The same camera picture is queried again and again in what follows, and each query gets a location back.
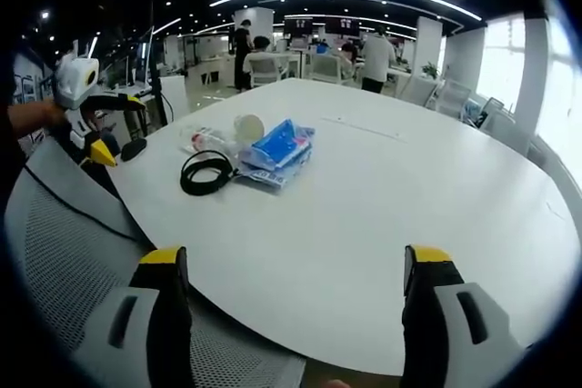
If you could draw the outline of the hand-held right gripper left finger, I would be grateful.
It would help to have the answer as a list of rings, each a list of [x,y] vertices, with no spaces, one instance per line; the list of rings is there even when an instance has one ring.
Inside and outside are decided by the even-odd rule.
[[[99,387],[191,387],[187,291],[185,247],[148,253],[89,316],[75,363]]]

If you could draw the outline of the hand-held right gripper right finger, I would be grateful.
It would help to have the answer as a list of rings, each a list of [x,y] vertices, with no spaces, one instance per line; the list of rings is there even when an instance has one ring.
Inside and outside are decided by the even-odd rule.
[[[407,246],[403,283],[405,377],[503,377],[521,361],[508,314],[446,252]]]

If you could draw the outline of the person's left hand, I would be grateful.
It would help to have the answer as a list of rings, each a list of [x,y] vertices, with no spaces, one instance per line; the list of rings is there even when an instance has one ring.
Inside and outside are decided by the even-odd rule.
[[[65,133],[71,128],[65,109],[52,100],[40,102],[42,127],[53,133]]]

